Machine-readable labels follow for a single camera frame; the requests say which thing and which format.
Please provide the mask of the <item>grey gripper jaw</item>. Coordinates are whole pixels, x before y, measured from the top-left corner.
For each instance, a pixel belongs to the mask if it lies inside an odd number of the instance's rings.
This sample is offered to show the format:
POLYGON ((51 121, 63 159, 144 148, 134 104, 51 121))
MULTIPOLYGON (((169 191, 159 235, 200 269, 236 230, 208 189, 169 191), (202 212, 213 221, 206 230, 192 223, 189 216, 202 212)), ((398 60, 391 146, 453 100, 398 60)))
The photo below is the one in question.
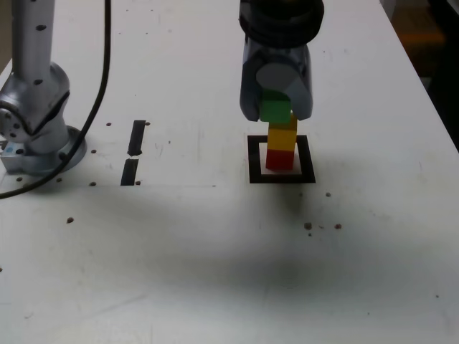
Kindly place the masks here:
POLYGON ((261 97, 262 88, 256 80, 255 70, 244 66, 240 88, 240 109, 247 120, 257 122, 260 119, 261 97))
POLYGON ((291 110, 298 120, 309 119, 313 110, 311 76, 302 74, 289 64, 269 63, 261 67, 256 80, 264 88, 277 91, 290 100, 291 110))

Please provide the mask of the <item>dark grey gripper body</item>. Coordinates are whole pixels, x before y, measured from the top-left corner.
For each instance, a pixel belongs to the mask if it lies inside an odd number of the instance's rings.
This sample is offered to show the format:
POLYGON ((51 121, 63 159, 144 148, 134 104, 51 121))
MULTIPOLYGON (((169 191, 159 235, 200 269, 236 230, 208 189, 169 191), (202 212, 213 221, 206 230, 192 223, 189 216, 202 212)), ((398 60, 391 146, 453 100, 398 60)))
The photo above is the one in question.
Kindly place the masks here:
POLYGON ((265 47, 252 39, 247 39, 243 50, 243 65, 258 70, 269 63, 283 63, 299 69, 302 74, 311 76, 311 56, 307 46, 292 49, 265 47))

